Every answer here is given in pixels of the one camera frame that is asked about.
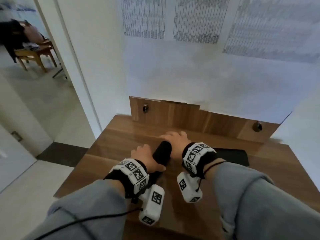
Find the person's left hand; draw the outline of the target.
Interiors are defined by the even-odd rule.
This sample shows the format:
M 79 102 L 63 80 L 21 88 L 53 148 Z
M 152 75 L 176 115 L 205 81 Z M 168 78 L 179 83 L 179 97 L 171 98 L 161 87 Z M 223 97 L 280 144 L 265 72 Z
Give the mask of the person's left hand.
M 134 160 L 138 160 L 142 162 L 146 167 L 146 172 L 148 174 L 154 173 L 150 172 L 150 164 L 157 163 L 151 152 L 151 147 L 148 144 L 144 144 L 143 146 L 138 146 L 137 149 L 131 151 L 130 158 Z

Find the person's right hand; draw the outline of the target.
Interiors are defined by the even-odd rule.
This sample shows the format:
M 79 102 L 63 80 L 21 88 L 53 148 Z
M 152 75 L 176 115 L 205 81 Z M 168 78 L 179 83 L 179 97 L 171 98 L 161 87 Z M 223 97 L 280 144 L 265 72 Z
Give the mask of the person's right hand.
M 188 139 L 188 143 L 170 143 L 172 147 L 170 157 L 174 160 L 181 160 L 184 149 L 190 143 L 191 141 L 189 139 Z

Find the black cylinder object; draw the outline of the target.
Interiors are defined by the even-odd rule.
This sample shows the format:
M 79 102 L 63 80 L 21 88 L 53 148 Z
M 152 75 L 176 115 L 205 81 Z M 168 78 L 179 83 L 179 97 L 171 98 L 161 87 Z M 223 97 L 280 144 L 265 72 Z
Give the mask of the black cylinder object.
M 170 161 L 170 155 L 172 151 L 172 146 L 167 141 L 162 141 L 158 148 L 153 153 L 154 160 L 163 166 L 167 166 Z M 147 188 L 150 188 L 152 185 L 156 184 L 158 178 L 161 176 L 162 172 L 156 171 L 149 175 L 149 181 L 147 184 Z

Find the person's right forearm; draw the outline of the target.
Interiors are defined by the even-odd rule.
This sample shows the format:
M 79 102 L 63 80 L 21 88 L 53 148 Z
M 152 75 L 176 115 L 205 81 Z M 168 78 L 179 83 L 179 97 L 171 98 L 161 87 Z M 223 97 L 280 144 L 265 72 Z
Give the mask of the person's right forearm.
M 205 166 L 225 240 L 320 240 L 320 213 L 265 174 L 230 162 Z

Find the person's left forearm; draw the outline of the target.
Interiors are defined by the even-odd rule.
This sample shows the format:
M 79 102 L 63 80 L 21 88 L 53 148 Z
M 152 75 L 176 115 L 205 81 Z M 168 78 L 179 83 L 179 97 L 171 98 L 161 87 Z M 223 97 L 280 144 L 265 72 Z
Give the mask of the person's left forearm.
M 98 215 L 127 212 L 125 189 L 119 180 L 96 180 L 55 201 L 45 220 L 22 240 L 36 238 L 62 225 Z M 95 219 L 68 226 L 42 240 L 122 240 L 126 216 Z

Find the wooden back panel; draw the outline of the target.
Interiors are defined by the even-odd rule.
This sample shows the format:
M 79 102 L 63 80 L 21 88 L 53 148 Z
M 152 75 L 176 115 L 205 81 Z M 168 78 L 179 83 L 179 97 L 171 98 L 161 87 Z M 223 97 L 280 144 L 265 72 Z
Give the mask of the wooden back panel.
M 132 120 L 141 124 L 184 129 L 240 140 L 265 143 L 281 124 L 260 121 L 262 131 L 254 132 L 257 120 L 201 110 L 200 105 L 130 96 Z M 143 113 L 143 105 L 149 110 Z

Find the white marker left wrist band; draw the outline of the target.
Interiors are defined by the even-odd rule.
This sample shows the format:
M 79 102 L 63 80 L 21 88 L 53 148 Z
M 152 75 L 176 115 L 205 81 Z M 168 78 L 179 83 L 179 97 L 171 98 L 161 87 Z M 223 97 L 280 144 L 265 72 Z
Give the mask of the white marker left wrist band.
M 130 158 L 113 166 L 104 180 L 120 181 L 125 189 L 125 198 L 132 199 L 145 192 L 149 178 L 145 165 Z

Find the white marker wrist band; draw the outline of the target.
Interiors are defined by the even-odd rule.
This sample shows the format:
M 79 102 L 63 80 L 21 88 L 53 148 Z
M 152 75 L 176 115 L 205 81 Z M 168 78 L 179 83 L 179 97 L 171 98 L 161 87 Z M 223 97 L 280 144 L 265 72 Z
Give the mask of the white marker wrist band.
M 218 154 L 203 142 L 192 142 L 183 150 L 182 159 L 182 167 L 192 177 L 205 179 L 204 166 L 218 159 Z
M 145 192 L 149 178 L 145 165 L 130 158 L 113 166 L 104 180 L 120 181 L 125 189 L 125 198 L 132 199 Z

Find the white marker right wrist band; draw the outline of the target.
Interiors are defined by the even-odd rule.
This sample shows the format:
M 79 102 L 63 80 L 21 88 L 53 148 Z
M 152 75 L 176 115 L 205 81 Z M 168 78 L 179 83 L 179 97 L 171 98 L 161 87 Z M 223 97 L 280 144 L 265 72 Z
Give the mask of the white marker right wrist band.
M 183 150 L 182 159 L 182 167 L 192 177 L 205 179 L 204 166 L 218 159 L 218 154 L 203 142 L 192 142 Z

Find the flat black pouch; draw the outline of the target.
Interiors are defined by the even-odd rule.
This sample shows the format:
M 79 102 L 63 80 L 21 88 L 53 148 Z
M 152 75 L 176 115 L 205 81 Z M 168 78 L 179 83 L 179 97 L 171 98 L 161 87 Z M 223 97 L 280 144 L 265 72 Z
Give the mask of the flat black pouch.
M 242 149 L 228 149 L 216 148 L 217 156 L 227 162 L 249 167 L 249 159 L 245 150 Z

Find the black stand leg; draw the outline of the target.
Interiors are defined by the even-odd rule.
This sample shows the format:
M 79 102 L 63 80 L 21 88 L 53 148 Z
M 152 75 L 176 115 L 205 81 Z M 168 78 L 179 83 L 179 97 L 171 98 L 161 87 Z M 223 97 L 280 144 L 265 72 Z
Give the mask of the black stand leg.
M 53 76 L 52 78 L 55 79 L 56 77 L 62 75 L 66 80 L 68 80 L 68 77 L 67 77 L 67 74 L 66 72 L 64 71 L 64 68 L 61 67 Z

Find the large printed table paper sheet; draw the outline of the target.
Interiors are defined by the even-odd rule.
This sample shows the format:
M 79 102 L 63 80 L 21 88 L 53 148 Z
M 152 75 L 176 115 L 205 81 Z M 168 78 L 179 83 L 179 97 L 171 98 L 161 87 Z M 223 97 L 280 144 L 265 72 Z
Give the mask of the large printed table paper sheet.
M 317 63 L 320 0 L 240 0 L 223 53 Z

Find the wooden chair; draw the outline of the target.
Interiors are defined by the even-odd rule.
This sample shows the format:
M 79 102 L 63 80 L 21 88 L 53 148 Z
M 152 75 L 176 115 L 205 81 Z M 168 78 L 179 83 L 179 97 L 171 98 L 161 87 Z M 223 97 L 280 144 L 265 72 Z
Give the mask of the wooden chair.
M 17 60 L 19 61 L 20 65 L 22 66 L 22 69 L 24 71 L 27 71 L 27 68 L 23 62 L 23 60 L 26 61 L 26 63 L 28 64 L 30 61 L 35 61 L 36 64 L 38 66 L 40 66 L 40 68 L 42 69 L 42 71 L 44 73 L 47 73 L 46 68 L 43 65 L 41 56 L 46 56 L 46 57 L 50 57 L 53 65 L 55 67 L 57 67 L 57 63 L 53 57 L 53 54 L 51 52 L 51 50 L 53 50 L 56 54 L 55 48 L 53 43 L 50 40 L 45 40 L 44 42 L 39 44 L 39 47 L 34 49 L 34 50 L 30 50 L 30 49 L 15 49 L 14 53 L 16 55 Z

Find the dark clothing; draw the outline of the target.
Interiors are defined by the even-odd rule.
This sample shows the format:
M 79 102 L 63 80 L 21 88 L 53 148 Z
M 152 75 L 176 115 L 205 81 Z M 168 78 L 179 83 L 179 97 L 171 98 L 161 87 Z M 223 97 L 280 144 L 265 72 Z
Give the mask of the dark clothing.
M 0 44 L 6 48 L 14 63 L 17 63 L 15 50 L 23 49 L 23 43 L 29 43 L 24 31 L 25 28 L 15 19 L 0 22 Z

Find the white door frame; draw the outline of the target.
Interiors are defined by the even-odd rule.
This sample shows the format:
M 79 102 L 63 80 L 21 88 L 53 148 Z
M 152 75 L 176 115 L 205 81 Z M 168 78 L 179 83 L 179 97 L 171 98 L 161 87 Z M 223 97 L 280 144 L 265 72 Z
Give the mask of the white door frame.
M 94 137 L 97 139 L 103 131 L 102 126 L 70 40 L 58 0 L 33 1 L 52 40 L 67 78 L 71 80 L 74 86 Z

